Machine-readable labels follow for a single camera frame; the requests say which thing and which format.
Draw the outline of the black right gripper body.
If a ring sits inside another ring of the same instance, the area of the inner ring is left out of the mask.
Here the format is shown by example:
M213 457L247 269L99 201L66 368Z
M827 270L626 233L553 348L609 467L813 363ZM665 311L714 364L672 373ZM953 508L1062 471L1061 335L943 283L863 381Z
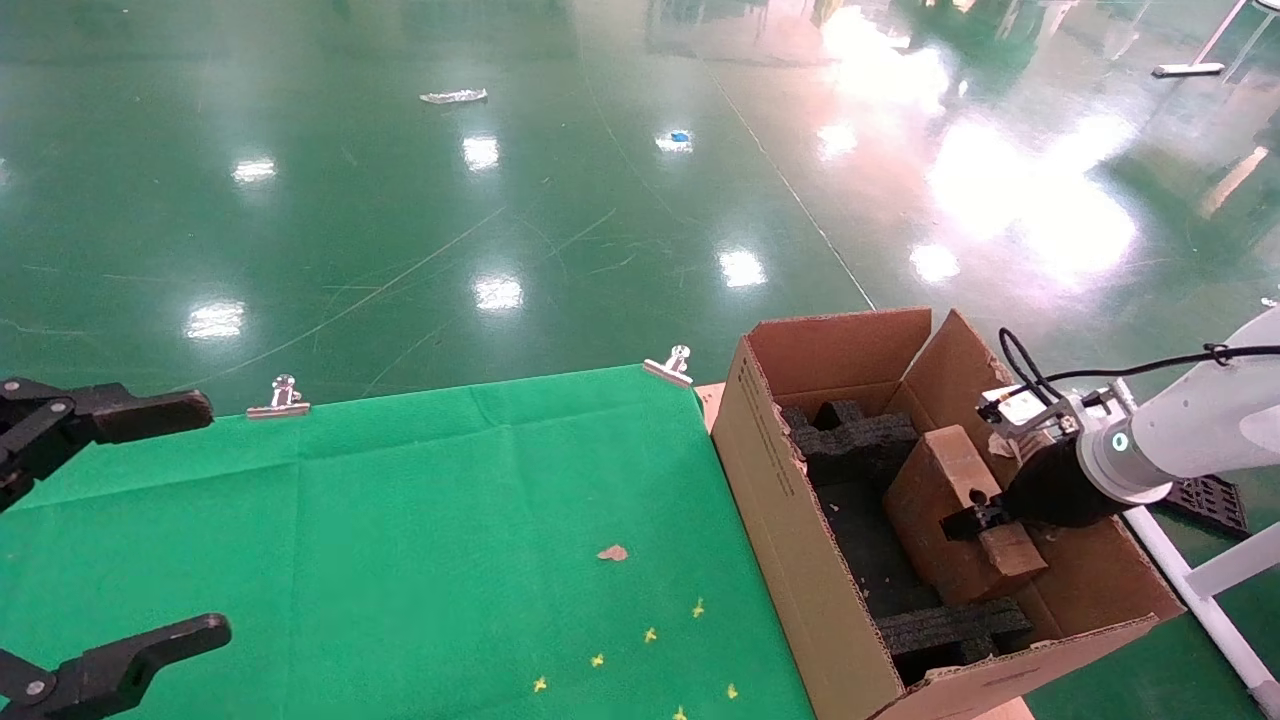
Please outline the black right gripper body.
M1085 474L1076 439L1038 448L1001 493L1004 510L1020 521L1051 527L1092 527L1117 514L1117 501Z

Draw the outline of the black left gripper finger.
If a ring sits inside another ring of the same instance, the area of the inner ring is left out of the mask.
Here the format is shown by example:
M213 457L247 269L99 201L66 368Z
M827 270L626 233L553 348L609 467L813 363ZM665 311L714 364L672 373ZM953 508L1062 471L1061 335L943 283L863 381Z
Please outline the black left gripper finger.
M91 445L125 445L210 427L209 397L138 397L119 383L59 388L27 378L1 387L1 510L19 503Z
M230 621L204 614L86 650L54 670L1 652L3 719L106 719L136 708L166 666L212 652Z

